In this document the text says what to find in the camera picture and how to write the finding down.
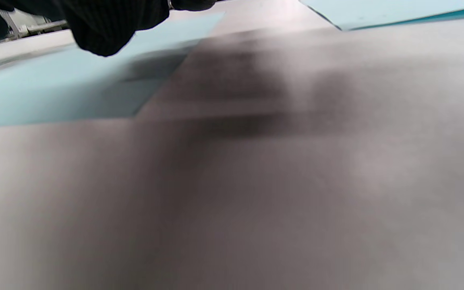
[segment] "blue panel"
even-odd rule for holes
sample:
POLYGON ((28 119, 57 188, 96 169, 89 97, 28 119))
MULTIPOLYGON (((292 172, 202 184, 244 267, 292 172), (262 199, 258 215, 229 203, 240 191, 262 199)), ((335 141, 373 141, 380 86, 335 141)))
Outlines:
MULTIPOLYGON (((341 30, 408 22, 464 10, 464 0, 301 0, 341 30)), ((464 18, 464 13, 455 15, 464 18)))
POLYGON ((223 13, 137 32, 113 57, 70 46, 0 69, 0 126, 133 116, 223 13))

